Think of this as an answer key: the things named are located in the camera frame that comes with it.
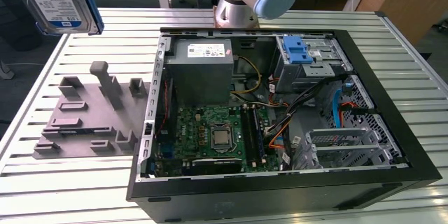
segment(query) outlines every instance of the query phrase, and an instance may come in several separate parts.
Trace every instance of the yellow cable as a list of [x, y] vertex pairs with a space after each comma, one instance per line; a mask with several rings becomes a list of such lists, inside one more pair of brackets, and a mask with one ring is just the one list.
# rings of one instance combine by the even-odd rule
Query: yellow cable
[[248, 90], [231, 91], [232, 94], [251, 93], [252, 91], [255, 91], [260, 87], [260, 84], [261, 84], [261, 74], [260, 74], [260, 71], [259, 71], [257, 67], [245, 57], [243, 57], [243, 56], [239, 56], [239, 57], [243, 58], [247, 61], [247, 63], [249, 63], [249, 65], [253, 67], [253, 69], [255, 69], [255, 71], [257, 72], [257, 75], [259, 75], [259, 81], [257, 81], [257, 84], [253, 88], [251, 88]]

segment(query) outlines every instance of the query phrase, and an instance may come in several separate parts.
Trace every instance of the aluminum slotted table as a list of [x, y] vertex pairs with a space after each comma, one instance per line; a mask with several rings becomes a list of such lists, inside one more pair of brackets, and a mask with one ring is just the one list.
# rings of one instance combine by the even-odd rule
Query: aluminum slotted table
[[[0, 141], [1, 224], [152, 223], [136, 204], [124, 199], [131, 156], [35, 160], [31, 154], [59, 100], [61, 78], [76, 75], [83, 83], [97, 82], [89, 75], [91, 62], [105, 60], [119, 82], [128, 82], [129, 78], [151, 81], [159, 28], [212, 27], [213, 12], [129, 8], [101, 8], [100, 12], [103, 35], [61, 37]], [[260, 23], [261, 28], [349, 31], [444, 178], [363, 210], [261, 216], [219, 223], [447, 223], [448, 87], [389, 20], [375, 13], [291, 11]]]

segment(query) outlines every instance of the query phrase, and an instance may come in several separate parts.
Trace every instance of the hard drive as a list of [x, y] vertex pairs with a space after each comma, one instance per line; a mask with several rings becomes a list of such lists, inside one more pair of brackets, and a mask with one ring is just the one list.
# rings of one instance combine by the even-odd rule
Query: hard drive
[[44, 34], [101, 34], [104, 23], [93, 0], [23, 1]]

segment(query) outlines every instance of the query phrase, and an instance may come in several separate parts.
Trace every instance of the floor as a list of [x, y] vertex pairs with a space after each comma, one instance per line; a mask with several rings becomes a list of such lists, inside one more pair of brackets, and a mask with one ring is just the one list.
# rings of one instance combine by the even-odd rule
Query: floor
[[[157, 0], [95, 0], [99, 7], [137, 7], [157, 8]], [[173, 8], [195, 7], [195, 0], [173, 0]], [[201, 8], [211, 8], [212, 0], [201, 0]], [[0, 59], [5, 64], [37, 63], [44, 64], [53, 51], [57, 37], [45, 36], [43, 45], [32, 51], [16, 52], [0, 39]], [[448, 81], [448, 33], [439, 33], [433, 28], [416, 46], [419, 52], [432, 52], [429, 64], [436, 72]], [[16, 76], [12, 80], [0, 80], [0, 121], [11, 121], [28, 95], [43, 66], [11, 65]], [[0, 137], [8, 124], [0, 123]]]

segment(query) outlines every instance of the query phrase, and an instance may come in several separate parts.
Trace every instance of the motherboard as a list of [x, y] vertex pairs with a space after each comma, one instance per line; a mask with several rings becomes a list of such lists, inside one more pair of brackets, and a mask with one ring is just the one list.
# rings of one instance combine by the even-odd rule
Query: motherboard
[[176, 140], [160, 144], [164, 172], [168, 176], [189, 175], [195, 166], [203, 175], [223, 168], [220, 173], [235, 169], [239, 173], [276, 171], [276, 152], [269, 152], [263, 141], [268, 125], [263, 106], [180, 107]]

